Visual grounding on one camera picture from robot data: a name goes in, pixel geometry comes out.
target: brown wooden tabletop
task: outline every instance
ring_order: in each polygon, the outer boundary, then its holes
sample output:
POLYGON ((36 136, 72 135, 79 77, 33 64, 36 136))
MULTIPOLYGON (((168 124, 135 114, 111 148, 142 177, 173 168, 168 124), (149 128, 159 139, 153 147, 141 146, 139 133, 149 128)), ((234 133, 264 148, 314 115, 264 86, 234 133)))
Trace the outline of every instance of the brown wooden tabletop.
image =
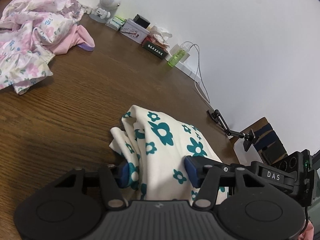
POLYGON ((0 90, 0 239, 20 239, 13 212, 35 190, 72 168, 121 161, 108 146, 110 129, 134 104, 195 125, 222 161, 237 162, 193 80, 87 15, 81 24, 93 52, 73 47, 56 56, 54 75, 22 96, 0 90))

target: pink cloth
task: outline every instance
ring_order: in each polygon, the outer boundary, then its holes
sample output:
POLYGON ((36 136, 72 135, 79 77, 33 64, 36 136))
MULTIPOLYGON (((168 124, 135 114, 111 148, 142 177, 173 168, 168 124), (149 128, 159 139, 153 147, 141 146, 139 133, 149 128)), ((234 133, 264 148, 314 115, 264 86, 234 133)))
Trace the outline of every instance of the pink cloth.
POLYGON ((300 236, 298 236, 298 240, 312 240, 313 231, 314 231, 314 227, 309 220, 306 230, 300 236))
POLYGON ((95 47, 93 38, 82 25, 73 25, 60 43, 49 47, 49 50, 55 55, 66 54, 68 50, 75 45, 78 45, 87 51, 93 51, 95 47))

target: green liquid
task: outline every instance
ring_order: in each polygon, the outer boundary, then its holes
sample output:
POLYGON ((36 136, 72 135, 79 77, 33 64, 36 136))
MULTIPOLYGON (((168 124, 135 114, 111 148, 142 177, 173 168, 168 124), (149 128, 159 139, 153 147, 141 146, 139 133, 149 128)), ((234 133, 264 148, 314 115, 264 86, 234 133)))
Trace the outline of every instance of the green liquid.
POLYGON ((179 49, 176 54, 174 54, 171 59, 168 61, 168 65, 171 67, 174 67, 180 59, 183 58, 183 56, 186 54, 186 52, 183 49, 179 49))

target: transparent bottle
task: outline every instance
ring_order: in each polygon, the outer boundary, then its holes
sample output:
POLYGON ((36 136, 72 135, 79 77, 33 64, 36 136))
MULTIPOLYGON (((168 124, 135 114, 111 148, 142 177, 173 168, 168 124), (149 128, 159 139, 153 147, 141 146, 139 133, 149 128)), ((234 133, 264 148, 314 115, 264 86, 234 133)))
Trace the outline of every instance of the transparent bottle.
POLYGON ((173 56, 169 59, 168 65, 171 67, 174 67, 180 59, 183 58, 183 56, 190 51, 189 46, 183 46, 181 49, 179 49, 173 56))

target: pile of clothes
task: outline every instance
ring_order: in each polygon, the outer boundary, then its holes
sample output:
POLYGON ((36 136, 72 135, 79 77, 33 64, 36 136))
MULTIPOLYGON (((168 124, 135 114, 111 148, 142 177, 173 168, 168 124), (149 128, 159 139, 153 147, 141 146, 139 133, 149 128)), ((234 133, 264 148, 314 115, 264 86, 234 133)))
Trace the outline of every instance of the pile of clothes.
POLYGON ((74 45, 92 51, 94 41, 83 26, 77 0, 13 0, 0 19, 0 89, 18 94, 53 75, 48 67, 57 54, 74 45))

